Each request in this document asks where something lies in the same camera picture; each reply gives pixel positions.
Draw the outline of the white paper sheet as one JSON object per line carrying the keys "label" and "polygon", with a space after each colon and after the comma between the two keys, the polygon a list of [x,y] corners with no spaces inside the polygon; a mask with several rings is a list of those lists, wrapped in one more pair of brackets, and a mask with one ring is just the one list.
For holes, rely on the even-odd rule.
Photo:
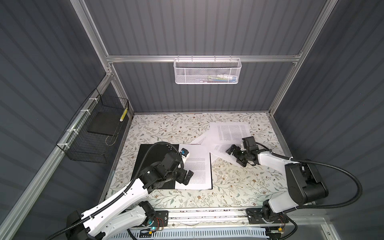
{"label": "white paper sheet", "polygon": [[210,134],[208,132],[205,132],[198,138],[194,139],[191,144],[192,145],[203,145],[205,146],[208,151],[214,155],[213,162],[215,159],[222,159],[225,160],[235,166],[240,167],[241,165],[237,163],[237,158],[235,158],[233,155],[228,154],[226,151],[233,145],[233,144],[214,144],[212,141],[212,137],[210,137]]}

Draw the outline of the black white file folder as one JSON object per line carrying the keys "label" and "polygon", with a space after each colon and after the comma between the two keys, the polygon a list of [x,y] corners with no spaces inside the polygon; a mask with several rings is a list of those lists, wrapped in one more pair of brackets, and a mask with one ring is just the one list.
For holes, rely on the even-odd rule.
{"label": "black white file folder", "polygon": [[[148,152],[148,149],[151,147],[151,144],[141,144],[137,156],[137,160],[134,166],[132,175],[142,171],[144,168],[149,167],[155,162],[161,162],[167,153],[175,152],[172,147],[167,145],[157,145],[151,151],[146,159],[144,159],[145,153]],[[179,145],[174,145],[174,147],[179,150]],[[165,183],[161,189],[163,190],[176,190],[175,189],[175,180]]]}

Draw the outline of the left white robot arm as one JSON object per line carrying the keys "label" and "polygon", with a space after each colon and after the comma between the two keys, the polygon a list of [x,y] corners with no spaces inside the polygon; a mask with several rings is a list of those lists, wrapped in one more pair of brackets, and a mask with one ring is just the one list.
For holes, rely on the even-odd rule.
{"label": "left white robot arm", "polygon": [[150,226],[154,208],[144,198],[170,181],[188,185],[192,171],[184,169],[190,153],[186,149],[167,153],[161,162],[144,168],[123,190],[80,214],[67,218],[68,240],[105,240],[113,234],[136,226]]}

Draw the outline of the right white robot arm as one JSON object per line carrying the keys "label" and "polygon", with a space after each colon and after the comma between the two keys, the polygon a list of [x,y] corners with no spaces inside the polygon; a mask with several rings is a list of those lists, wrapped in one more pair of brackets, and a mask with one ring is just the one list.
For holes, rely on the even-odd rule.
{"label": "right white robot arm", "polygon": [[285,211],[296,209],[307,203],[329,195],[328,188],[315,165],[299,163],[292,158],[280,156],[266,146],[257,143],[253,137],[242,139],[244,149],[231,145],[226,154],[236,158],[242,167],[247,164],[272,168],[287,181],[287,190],[263,203],[257,216],[266,223],[272,223]]}

